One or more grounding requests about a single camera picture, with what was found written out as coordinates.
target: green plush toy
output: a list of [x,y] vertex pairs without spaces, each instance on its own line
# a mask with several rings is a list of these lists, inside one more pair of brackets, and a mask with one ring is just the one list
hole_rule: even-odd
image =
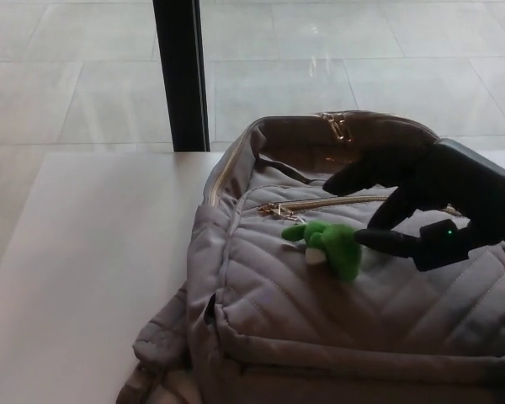
[[361,246],[354,233],[350,226],[311,221],[284,229],[282,237],[289,242],[305,239],[307,265],[327,262],[338,279],[350,282],[357,278],[361,263]]

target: black window frame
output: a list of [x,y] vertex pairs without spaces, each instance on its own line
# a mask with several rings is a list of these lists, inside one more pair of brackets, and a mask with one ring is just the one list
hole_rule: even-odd
[[153,0],[175,152],[208,152],[199,0]]

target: gold zipper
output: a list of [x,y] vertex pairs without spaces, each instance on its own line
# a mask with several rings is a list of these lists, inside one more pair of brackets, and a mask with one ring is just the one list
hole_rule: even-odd
[[249,129],[253,125],[254,125],[254,122],[247,127],[247,129],[244,132],[244,135],[242,135],[239,143],[234,148],[230,157],[228,158],[228,162],[223,167],[221,174],[219,174],[219,177],[217,177],[217,179],[215,180],[215,183],[213,184],[213,188],[211,189],[211,192],[210,192],[210,198],[208,199],[208,205],[217,206],[217,204],[219,203],[219,191],[221,190],[222,185],[226,182],[226,178],[228,177],[228,174],[231,173],[232,169],[234,168],[234,164],[236,163],[236,159],[237,159],[238,155],[242,152],[243,146],[245,146],[245,140],[249,138]]
[[[345,123],[344,120],[344,113],[320,113],[320,114],[311,114],[309,116],[314,116],[317,118],[320,118],[322,120],[327,121],[329,126],[331,127],[331,131],[335,135],[335,137],[345,143],[349,143],[352,141],[352,135],[349,131],[348,126]],[[404,122],[411,122],[413,125],[417,124],[425,129],[428,129],[426,126],[419,124],[418,122],[414,122],[412,120],[408,120],[406,118],[402,117],[394,117],[396,120],[401,120]],[[234,148],[232,151],[230,157],[228,158],[228,162],[226,165],[223,167],[221,174],[217,179],[215,180],[215,183],[213,184],[213,188],[211,189],[209,198],[208,198],[208,205],[211,206],[217,206],[219,203],[219,191],[221,190],[222,186],[226,183],[226,180],[228,178],[229,173],[231,173],[232,169],[234,168],[234,165],[236,163],[237,157],[241,153],[243,147],[245,146],[246,140],[249,138],[249,131],[251,128],[256,124],[257,121],[252,122],[245,130],[244,135],[241,137],[239,143],[237,146]]]
[[[387,198],[387,196],[371,195],[339,197],[335,196],[331,198],[291,200],[287,202],[268,203],[261,205],[257,208],[257,210],[260,215],[274,215],[276,217],[282,217],[286,220],[304,223],[305,221],[296,214],[297,212],[336,205],[355,205],[366,204],[369,202],[385,202]],[[451,206],[448,206],[442,211],[453,216],[462,216],[458,210]]]

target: zipper pull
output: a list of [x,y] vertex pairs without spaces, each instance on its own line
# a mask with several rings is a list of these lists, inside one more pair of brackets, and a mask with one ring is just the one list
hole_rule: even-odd
[[290,209],[285,208],[281,204],[266,204],[258,207],[258,213],[261,213],[263,215],[274,215],[276,217],[279,217],[283,220],[287,221],[295,221],[296,223],[306,223],[305,219],[302,217],[299,217],[296,215],[294,212],[292,212]]
[[328,112],[322,112],[320,117],[327,121],[329,126],[331,127],[331,131],[337,137],[338,140],[343,141],[345,143],[349,143],[352,141],[352,136],[350,135],[350,131],[346,121],[344,120],[343,113],[335,113],[329,114]]

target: gray quilted backpack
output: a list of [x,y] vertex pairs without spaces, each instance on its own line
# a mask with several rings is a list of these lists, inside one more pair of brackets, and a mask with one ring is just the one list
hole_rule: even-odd
[[[365,249],[342,283],[281,238],[296,218],[366,227],[391,189],[334,198],[325,180],[371,144],[436,139],[358,111],[251,124],[205,185],[187,284],[139,334],[119,401],[144,402],[188,369],[204,404],[505,403],[505,246],[426,273]],[[418,211],[396,229],[445,218],[467,222]]]

